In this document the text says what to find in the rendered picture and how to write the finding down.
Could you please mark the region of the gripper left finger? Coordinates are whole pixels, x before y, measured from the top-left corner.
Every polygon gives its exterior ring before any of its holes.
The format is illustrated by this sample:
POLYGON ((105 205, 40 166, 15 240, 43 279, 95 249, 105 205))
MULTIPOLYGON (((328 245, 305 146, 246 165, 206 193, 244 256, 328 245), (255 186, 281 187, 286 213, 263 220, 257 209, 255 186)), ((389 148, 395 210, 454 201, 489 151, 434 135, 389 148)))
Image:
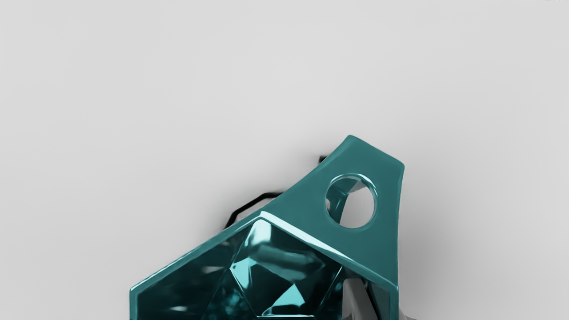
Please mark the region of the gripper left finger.
POLYGON ((348 278, 343 282, 343 320, 379 320, 360 278, 348 278))

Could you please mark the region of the teal faceted mug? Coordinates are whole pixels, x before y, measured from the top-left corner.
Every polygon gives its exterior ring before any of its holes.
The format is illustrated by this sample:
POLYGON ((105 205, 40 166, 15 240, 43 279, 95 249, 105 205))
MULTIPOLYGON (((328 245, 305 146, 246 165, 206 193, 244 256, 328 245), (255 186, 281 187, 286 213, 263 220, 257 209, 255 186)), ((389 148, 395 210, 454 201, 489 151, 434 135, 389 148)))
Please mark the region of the teal faceted mug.
POLYGON ((268 204, 130 290, 130 320, 343 320, 360 278, 398 320, 404 164, 355 136, 268 204))

